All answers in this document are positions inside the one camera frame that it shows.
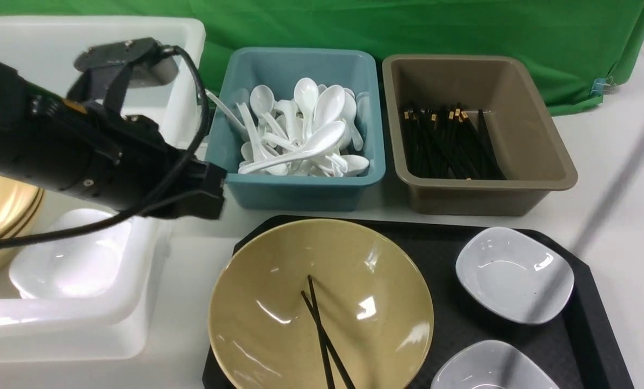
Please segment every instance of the green cloth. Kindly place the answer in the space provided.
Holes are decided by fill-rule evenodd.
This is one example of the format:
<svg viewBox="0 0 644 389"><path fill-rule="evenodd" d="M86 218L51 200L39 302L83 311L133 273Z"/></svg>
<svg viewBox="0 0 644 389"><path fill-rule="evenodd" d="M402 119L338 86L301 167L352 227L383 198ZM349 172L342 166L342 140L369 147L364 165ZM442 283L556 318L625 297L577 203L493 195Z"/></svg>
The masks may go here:
<svg viewBox="0 0 644 389"><path fill-rule="evenodd" d="M204 22L206 85L220 89L245 46L506 55L522 61L554 114L602 101L597 78L624 83L644 38L644 0L0 0L0 15L154 15Z"/></svg>

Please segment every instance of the black chopsticks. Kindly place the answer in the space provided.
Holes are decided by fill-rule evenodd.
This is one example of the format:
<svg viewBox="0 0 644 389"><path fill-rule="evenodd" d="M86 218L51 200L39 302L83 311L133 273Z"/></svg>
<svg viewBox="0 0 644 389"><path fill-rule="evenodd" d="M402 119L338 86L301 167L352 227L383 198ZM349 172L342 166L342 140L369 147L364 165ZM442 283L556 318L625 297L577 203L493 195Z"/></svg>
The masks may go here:
<svg viewBox="0 0 644 389"><path fill-rule="evenodd" d="M315 289L314 289L314 286L312 285L312 276L307 276L307 283L308 283L308 286L310 287L310 298L312 298L312 303L310 304L310 301L308 300L307 295L305 294L305 291L300 291L300 295L303 296L303 300L305 300L305 305L307 305L307 310L310 312L310 315L312 315L312 318L315 322L315 326L317 327L317 335L320 342L320 350L322 351L322 363L324 364L324 372L325 372L325 378L327 380L327 387L331 389L334 388L334 377L332 376L332 367L330 366L329 356L327 355L327 350L328 350L329 353L332 355L334 364L337 365L337 369L339 369L339 374L341 374L341 378L342 380L344 380L344 384L346 384L347 389L351 389L351 388L355 389L353 381L351 381L351 377L348 375L348 372L346 371L344 364L342 364L341 358L339 357L337 350L334 349L334 345L332 345L332 340L329 339L329 335L327 335L327 332L324 330L324 327L322 326L322 320L320 318L319 308L317 306L317 297L315 297Z"/></svg>
<svg viewBox="0 0 644 389"><path fill-rule="evenodd" d="M461 103L439 109L408 104L401 124L409 172L426 179L506 180L498 166L485 115L473 121Z"/></svg>

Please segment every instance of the gray dish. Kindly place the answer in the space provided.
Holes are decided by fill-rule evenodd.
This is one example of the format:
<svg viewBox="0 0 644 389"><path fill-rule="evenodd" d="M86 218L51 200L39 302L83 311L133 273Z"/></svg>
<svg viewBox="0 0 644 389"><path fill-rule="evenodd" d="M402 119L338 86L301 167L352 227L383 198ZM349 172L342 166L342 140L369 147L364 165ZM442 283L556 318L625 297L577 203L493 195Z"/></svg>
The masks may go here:
<svg viewBox="0 0 644 389"><path fill-rule="evenodd" d="M499 340L475 343L440 369L431 389L559 389L529 357Z"/></svg>
<svg viewBox="0 0 644 389"><path fill-rule="evenodd" d="M557 316L574 287L574 272L562 256L505 227L473 237L457 258L456 274L485 308L528 325Z"/></svg>

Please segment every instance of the binder clip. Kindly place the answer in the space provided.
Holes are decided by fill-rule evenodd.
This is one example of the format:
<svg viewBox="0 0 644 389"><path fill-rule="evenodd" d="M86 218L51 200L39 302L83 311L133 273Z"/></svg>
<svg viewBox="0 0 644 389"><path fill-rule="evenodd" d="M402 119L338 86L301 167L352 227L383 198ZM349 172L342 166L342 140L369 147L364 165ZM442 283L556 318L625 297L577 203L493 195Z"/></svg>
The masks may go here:
<svg viewBox="0 0 644 389"><path fill-rule="evenodd" d="M618 85L613 82L613 76L608 78L597 78L593 80L593 86L591 87L591 93L589 96L603 96L609 93L614 93L618 89Z"/></svg>

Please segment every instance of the white table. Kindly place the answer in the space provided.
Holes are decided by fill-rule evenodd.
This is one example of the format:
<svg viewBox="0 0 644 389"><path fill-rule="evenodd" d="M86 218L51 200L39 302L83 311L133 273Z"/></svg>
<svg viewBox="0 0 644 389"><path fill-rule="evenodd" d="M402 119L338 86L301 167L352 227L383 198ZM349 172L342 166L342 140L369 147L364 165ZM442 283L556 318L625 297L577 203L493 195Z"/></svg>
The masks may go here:
<svg viewBox="0 0 644 389"><path fill-rule="evenodd" d="M606 97L600 108L555 118L555 123L579 171L579 182L567 192L550 194L525 217L415 214L406 206L403 185L390 170L381 186L366 193L356 212L334 216L527 227L569 247L643 132L644 54L630 82L618 94ZM142 354L120 361L0 364L0 388L201 388L209 349L206 316L216 278L234 244L279 213L246 211L226 196L221 221L183 219L176 223L151 334ZM41 224L79 205L75 200L49 196ZM592 268L635 387L644 389L644 167L582 259Z"/></svg>

